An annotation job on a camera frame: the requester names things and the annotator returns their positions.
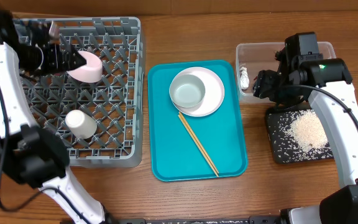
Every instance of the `blue tray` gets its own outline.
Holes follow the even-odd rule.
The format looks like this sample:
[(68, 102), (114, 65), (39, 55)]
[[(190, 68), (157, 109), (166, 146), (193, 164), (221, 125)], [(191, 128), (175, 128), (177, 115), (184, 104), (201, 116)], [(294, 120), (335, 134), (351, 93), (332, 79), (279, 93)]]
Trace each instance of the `blue tray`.
[(169, 86), (180, 71), (204, 67), (215, 72), (224, 85), (224, 99), (217, 111), (194, 118), (184, 115), (219, 171), (219, 177), (241, 175), (247, 168), (246, 142), (233, 68), (223, 60), (156, 65), (148, 74), (152, 170), (162, 181), (216, 178), (178, 118), (169, 97)]

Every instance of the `wooden chopstick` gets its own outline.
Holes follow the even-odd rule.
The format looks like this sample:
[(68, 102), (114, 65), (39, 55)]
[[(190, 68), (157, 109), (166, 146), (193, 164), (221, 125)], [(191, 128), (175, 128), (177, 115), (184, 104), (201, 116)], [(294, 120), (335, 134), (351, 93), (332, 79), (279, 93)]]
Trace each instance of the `wooden chopstick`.
[(190, 125), (187, 123), (185, 117), (179, 112), (178, 115), (180, 121), (183, 123), (184, 127), (186, 128), (186, 130), (188, 131), (190, 137), (193, 139), (193, 141), (196, 143), (198, 149), (200, 150), (200, 152), (202, 153), (202, 155), (204, 156), (206, 162), (208, 163), (208, 165), (211, 167), (211, 169), (213, 170), (213, 172), (215, 173), (216, 177), (219, 177), (219, 171), (216, 168), (215, 164), (212, 162), (211, 158), (209, 157), (208, 153), (205, 151), (203, 145), (201, 145), (200, 140), (198, 140), (196, 134), (193, 132), (192, 128), (190, 127)]

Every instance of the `gray dish rack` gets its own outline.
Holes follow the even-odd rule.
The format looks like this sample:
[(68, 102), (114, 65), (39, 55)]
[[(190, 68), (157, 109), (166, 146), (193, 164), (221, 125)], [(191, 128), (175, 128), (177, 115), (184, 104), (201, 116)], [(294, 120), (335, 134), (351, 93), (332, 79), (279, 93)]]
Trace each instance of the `gray dish rack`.
[[(55, 21), (60, 26), (60, 47), (69, 44), (103, 61), (103, 77), (82, 83), (68, 74), (42, 77), (36, 84), (22, 79), (30, 110), (41, 127), (68, 147), (70, 165), (82, 167), (135, 167), (142, 160), (142, 90), (145, 39), (136, 17), (31, 19)], [(14, 21), (19, 39), (27, 32)], [(89, 139), (76, 138), (65, 124), (71, 110), (82, 110), (98, 125)]]

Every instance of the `gray bowl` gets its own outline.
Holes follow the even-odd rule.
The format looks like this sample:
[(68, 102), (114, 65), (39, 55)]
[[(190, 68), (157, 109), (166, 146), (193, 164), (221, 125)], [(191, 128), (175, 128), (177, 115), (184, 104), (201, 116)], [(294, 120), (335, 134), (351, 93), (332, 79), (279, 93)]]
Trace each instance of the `gray bowl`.
[(181, 75), (173, 79), (169, 87), (171, 100), (182, 108), (198, 106), (205, 96), (203, 81), (195, 75)]

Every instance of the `plate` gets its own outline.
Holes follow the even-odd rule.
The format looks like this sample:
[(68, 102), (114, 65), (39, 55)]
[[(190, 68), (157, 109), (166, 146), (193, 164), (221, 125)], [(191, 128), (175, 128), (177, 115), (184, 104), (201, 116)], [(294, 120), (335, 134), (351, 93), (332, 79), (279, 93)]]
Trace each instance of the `plate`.
[(224, 86), (218, 75), (203, 67), (191, 67), (182, 70), (176, 78), (182, 75), (192, 74), (203, 81), (205, 85), (205, 96), (201, 104), (195, 108), (182, 108), (176, 104), (175, 107), (188, 116), (202, 117), (214, 113), (222, 104), (224, 99)]

